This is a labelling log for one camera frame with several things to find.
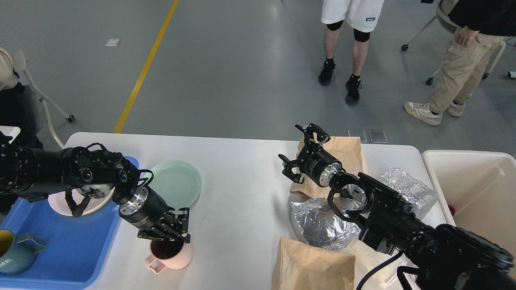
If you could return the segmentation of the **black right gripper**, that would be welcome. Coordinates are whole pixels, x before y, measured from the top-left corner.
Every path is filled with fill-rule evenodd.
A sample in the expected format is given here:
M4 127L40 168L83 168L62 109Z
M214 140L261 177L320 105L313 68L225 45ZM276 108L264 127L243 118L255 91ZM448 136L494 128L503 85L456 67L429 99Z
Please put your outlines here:
M331 136L316 124L308 126L296 124L295 128L304 134L304 147L296 160L289 160L283 154L278 155L283 161L283 175L298 184L304 182L304 175L306 175L320 187L329 186L333 176L343 171L342 163L323 148ZM294 168L298 168L299 173L294 173Z

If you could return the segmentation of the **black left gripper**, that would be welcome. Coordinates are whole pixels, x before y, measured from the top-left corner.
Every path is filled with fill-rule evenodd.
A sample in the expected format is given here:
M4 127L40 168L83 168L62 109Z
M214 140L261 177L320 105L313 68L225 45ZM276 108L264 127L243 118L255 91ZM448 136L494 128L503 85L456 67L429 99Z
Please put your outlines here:
M135 197L119 207L119 216L139 229L138 238L189 244L189 207L169 207L150 186L141 186Z

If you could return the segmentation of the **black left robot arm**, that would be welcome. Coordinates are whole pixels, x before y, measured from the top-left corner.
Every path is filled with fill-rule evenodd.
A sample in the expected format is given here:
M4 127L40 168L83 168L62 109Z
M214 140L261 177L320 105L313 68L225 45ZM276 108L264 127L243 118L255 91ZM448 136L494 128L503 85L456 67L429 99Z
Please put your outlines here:
M68 147L45 151L13 145L11 137L1 135L1 194L13 193L33 203L49 195L66 193L66 202L76 216L83 208L71 196L72 189L108 185L114 189L111 200L119 215L139 230L138 236L157 241L181 240L190 243L189 208L175 210L150 187L152 178L141 178L138 169L123 154Z

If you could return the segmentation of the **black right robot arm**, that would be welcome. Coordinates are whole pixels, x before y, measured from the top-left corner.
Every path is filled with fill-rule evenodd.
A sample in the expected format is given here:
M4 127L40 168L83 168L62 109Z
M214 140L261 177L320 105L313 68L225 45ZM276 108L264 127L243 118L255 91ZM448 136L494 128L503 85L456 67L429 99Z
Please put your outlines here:
M514 290L515 280L509 275L514 257L507 250L457 226L424 224L400 193L365 173L346 172L324 150L331 136L320 126L296 128L304 134L304 145L295 160L279 155L282 173L298 184L308 177L319 187L329 187L328 205L341 220L360 228L360 241L387 255L398 250L363 277L358 290L402 255L415 264L397 268L404 290L411 289L406 274L416 275L415 283L422 290Z

